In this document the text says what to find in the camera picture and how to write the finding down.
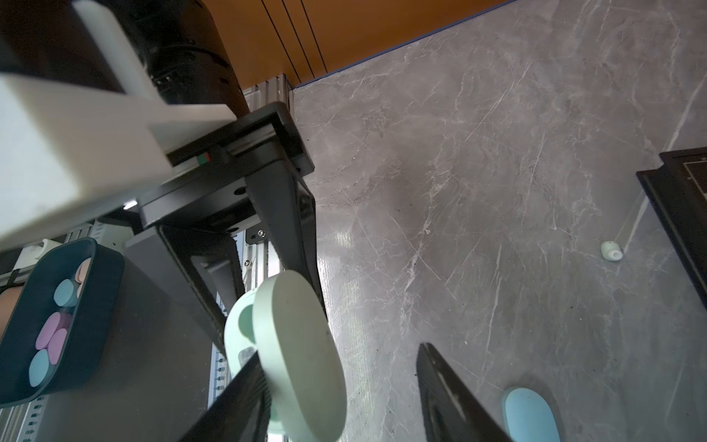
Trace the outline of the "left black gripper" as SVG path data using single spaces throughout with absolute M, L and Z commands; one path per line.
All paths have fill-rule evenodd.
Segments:
M 260 225 L 286 270 L 301 274 L 325 309 L 317 254 L 315 198 L 304 182 L 314 171 L 294 119 L 275 102 L 169 155 L 175 165 L 209 162 L 138 199 L 143 231 L 125 256 L 186 309 L 221 353 L 226 316 L 245 295 L 231 236 Z

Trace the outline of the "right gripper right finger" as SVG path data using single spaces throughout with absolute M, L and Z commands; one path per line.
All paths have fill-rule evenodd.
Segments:
M 510 440 L 432 344 L 420 344 L 416 374 L 428 441 Z

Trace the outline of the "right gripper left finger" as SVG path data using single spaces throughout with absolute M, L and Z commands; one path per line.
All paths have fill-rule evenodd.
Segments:
M 180 441 L 254 441 L 267 438 L 272 399 L 255 353 L 213 406 Z

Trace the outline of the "blue earbud charging case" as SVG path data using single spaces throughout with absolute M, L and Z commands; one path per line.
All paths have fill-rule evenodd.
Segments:
M 512 387 L 502 399 L 504 428 L 515 442 L 560 442 L 550 405 L 534 390 Z

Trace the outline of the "green earbud charging case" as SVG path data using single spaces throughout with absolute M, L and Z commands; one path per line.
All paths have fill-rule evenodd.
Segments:
M 320 300 L 301 274 L 283 271 L 241 297 L 226 317 L 225 349 L 233 377 L 248 357 L 259 357 L 272 399 L 268 434 L 292 441 L 342 436 L 341 359 Z

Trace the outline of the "green earbud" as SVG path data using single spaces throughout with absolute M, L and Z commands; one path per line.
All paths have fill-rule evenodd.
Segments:
M 601 257 L 611 263 L 619 262 L 623 259 L 622 247 L 616 241 L 604 241 L 600 245 Z

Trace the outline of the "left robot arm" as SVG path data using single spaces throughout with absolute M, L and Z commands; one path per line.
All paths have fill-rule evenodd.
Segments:
M 1 5 L 1 246 L 136 200 L 126 252 L 217 345 L 259 223 L 320 290 L 314 169 L 281 103 L 251 110 L 202 1 Z

